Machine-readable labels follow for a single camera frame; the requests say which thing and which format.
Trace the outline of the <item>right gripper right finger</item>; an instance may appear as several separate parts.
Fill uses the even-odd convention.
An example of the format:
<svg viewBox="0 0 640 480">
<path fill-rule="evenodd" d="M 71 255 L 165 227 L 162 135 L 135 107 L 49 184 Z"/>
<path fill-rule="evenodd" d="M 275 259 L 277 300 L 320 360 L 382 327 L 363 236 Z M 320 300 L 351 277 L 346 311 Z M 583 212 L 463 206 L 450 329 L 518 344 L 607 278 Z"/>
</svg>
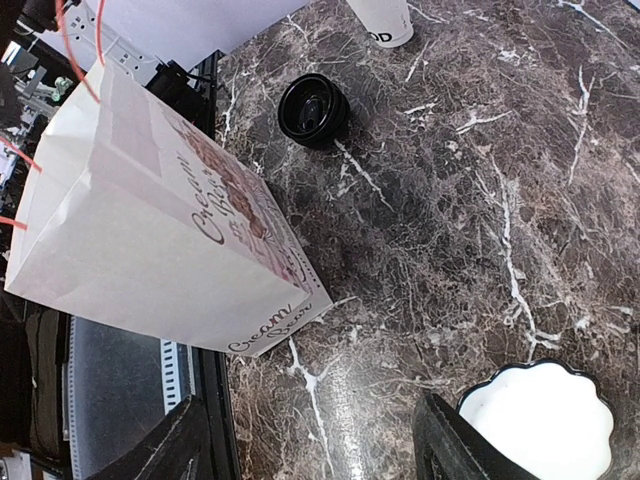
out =
<svg viewBox="0 0 640 480">
<path fill-rule="evenodd" d="M 412 434 L 419 479 L 534 477 L 494 448 L 436 393 L 418 399 Z"/>
</svg>

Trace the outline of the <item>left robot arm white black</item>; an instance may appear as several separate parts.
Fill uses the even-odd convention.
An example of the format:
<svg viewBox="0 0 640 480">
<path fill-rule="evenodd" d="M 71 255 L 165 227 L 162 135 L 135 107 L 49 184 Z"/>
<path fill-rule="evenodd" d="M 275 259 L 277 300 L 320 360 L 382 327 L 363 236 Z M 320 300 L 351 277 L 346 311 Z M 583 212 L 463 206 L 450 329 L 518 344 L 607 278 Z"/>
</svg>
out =
<svg viewBox="0 0 640 480">
<path fill-rule="evenodd" d="M 117 34 L 86 1 L 63 1 L 65 30 L 60 31 L 68 41 L 78 66 L 88 71 L 100 58 L 119 66 L 137 83 L 146 86 L 157 73 L 160 61 L 134 47 Z"/>
</svg>

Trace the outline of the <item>white paper gift bag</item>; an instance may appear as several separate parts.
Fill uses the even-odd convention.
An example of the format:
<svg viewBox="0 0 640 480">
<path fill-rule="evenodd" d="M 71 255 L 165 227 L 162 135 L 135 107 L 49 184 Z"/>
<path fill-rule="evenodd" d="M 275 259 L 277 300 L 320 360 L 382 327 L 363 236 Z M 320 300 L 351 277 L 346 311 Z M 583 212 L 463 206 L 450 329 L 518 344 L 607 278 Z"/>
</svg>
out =
<svg viewBox="0 0 640 480">
<path fill-rule="evenodd" d="M 264 180 L 97 61 L 31 160 L 5 289 L 104 325 L 256 357 L 331 298 Z"/>
</svg>

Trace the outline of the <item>stack of black cup lids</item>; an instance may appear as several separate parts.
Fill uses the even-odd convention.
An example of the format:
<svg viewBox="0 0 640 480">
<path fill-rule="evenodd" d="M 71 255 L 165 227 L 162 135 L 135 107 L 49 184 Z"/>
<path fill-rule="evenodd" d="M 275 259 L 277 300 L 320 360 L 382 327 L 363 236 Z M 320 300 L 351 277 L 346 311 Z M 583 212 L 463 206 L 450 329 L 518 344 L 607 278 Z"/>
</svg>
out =
<svg viewBox="0 0 640 480">
<path fill-rule="evenodd" d="M 347 133 L 350 104 L 331 80 L 310 73 L 285 89 L 277 118 L 286 137 L 305 148 L 323 150 Z"/>
</svg>

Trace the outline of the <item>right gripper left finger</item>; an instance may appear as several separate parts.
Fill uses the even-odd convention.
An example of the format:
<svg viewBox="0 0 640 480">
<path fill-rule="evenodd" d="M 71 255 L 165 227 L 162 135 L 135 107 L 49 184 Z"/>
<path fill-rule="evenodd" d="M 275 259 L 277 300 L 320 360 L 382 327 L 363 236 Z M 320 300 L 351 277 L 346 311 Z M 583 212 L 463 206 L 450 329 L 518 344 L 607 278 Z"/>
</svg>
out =
<svg viewBox="0 0 640 480">
<path fill-rule="evenodd" d="M 188 396 L 132 450 L 90 479 L 212 479 L 207 411 Z"/>
</svg>

